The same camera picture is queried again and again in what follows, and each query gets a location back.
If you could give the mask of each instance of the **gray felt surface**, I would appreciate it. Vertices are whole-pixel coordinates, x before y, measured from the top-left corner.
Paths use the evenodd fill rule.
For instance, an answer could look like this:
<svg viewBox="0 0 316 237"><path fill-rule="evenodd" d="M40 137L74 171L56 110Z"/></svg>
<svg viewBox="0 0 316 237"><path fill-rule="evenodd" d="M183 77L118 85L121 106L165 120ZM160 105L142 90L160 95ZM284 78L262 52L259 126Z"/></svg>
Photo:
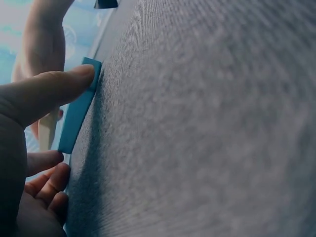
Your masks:
<svg viewBox="0 0 316 237"><path fill-rule="evenodd" d="M316 2L121 0L70 237L316 236Z"/></svg>

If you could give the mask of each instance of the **fingernail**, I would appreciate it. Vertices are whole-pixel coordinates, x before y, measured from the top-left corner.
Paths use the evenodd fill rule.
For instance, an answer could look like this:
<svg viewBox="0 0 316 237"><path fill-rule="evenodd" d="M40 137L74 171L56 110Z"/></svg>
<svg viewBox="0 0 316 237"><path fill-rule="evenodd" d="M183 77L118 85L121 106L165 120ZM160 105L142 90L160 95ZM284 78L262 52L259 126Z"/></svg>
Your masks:
<svg viewBox="0 0 316 237"><path fill-rule="evenodd" d="M79 76L90 76L94 73L94 67L90 64L84 64L71 70L71 72Z"/></svg>

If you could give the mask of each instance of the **black clip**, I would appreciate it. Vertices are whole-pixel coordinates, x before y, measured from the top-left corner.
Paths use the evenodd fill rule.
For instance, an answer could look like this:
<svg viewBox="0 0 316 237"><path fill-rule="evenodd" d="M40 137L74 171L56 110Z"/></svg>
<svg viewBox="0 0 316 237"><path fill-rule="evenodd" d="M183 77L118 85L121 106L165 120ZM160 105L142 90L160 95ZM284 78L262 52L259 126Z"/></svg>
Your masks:
<svg viewBox="0 0 316 237"><path fill-rule="evenodd" d="M95 3L95 9L108 9L117 8L119 6L117 0L97 0Z"/></svg>

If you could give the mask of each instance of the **blue plastic tab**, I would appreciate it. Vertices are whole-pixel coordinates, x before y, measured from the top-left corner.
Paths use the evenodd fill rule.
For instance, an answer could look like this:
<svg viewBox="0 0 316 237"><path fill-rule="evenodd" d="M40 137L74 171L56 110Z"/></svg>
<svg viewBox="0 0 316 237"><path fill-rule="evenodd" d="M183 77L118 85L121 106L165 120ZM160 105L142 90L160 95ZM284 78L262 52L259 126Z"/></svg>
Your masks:
<svg viewBox="0 0 316 237"><path fill-rule="evenodd" d="M84 58L82 64L93 65L94 79L89 89L69 104L58 146L58 151L66 154L73 152L85 115L96 92L101 72L102 64L96 60Z"/></svg>

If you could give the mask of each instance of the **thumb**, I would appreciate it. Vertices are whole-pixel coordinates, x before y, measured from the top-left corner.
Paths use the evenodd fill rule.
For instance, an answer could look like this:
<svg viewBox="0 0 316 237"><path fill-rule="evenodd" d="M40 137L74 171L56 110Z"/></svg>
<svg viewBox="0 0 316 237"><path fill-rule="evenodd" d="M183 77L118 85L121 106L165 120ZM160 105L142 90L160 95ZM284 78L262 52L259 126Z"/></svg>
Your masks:
<svg viewBox="0 0 316 237"><path fill-rule="evenodd" d="M0 86L0 113L27 127L54 108L79 97L92 83L92 65L48 72Z"/></svg>

